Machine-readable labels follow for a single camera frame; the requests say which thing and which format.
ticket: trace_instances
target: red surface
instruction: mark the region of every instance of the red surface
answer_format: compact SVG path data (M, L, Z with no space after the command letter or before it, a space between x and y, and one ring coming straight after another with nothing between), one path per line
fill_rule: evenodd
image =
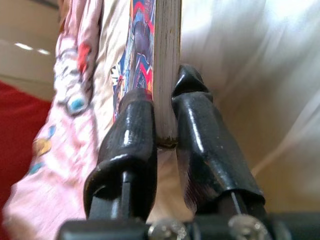
M32 142L44 125L51 103L20 92L0 81L0 207L8 200L11 185L28 171ZM0 240L8 240L0 229Z

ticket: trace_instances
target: book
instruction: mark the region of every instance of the book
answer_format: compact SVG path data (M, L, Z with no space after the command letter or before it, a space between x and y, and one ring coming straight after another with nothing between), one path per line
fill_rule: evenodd
M180 65L181 0L131 0L128 35L111 69L114 120L122 97L133 88L152 93L157 144L173 148L177 125L171 94Z

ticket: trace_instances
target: colorful book cover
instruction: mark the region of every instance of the colorful book cover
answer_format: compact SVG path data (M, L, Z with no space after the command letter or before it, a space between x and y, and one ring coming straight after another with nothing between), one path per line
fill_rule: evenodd
M131 0L125 51L120 62L111 69L115 119L119 102L128 91L144 88L152 93L155 1Z

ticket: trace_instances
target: ceiling light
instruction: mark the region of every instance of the ceiling light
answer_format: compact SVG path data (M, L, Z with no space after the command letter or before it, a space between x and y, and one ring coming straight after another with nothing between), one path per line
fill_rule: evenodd
M23 43L20 43L20 42L16 42L14 45L16 45L17 47L24 49L24 50L28 50L28 51L33 50L32 47L25 45Z
M47 50L44 50L44 49L38 49L37 50L40 54L43 54L43 55L50 55L50 52L48 52Z

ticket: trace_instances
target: metal screw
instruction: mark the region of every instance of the metal screw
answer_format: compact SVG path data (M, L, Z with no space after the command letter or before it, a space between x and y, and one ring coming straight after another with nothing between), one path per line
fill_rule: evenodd
M272 240L265 225L257 218L239 214L233 216L228 225L236 240Z
M148 230L148 238L149 240L190 240L186 227L171 218L152 224Z

